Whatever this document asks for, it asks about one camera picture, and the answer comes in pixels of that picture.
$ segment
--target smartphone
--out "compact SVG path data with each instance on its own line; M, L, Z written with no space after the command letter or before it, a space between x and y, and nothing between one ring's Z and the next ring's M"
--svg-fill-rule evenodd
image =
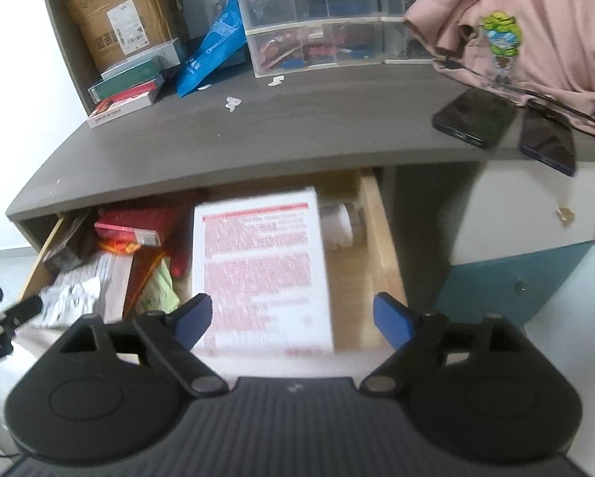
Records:
M573 133L567 119L547 108L527 107L522 124L521 152L573 177L576 171Z
M472 88L436 113L432 126L480 149L493 149L515 118L513 102Z

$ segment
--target red box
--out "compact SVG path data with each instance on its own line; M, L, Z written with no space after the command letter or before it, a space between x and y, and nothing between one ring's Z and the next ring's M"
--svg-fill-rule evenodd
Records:
M102 239L162 246L183 216L180 207L132 208L104 211L95 223Z

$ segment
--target green box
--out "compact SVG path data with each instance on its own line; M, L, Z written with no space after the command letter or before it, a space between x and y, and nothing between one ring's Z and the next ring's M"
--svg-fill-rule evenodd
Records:
M161 62L156 56L149 61L133 66L106 81L97 82L89 88L88 91L95 103L98 103L101 100L105 100L106 98L125 91L130 87L151 81L158 77L160 72Z

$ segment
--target gray desk top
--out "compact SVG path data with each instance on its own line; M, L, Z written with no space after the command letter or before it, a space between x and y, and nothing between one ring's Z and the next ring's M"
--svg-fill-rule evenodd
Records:
M405 163L521 159L519 127L494 152L432 128L465 87L429 65L290 74L283 84L241 70L185 98L95 129L84 123L48 158L6 214L13 221L139 196L253 178ZM226 97L242 104L231 113ZM595 139L575 134L579 161Z

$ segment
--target white floor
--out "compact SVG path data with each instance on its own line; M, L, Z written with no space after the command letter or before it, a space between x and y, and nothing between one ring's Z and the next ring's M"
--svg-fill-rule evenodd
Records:
M582 399L569 457L595 477L595 246L525 330Z
M2 306L16 302L35 262L35 256L0 258L0 287L4 292ZM0 361L0 450L15 454L17 447L12 442L4 422L4 402L10 390L35 363L35 358L23 348L13 344L14 351ZM0 472L10 466L9 459L0 459Z

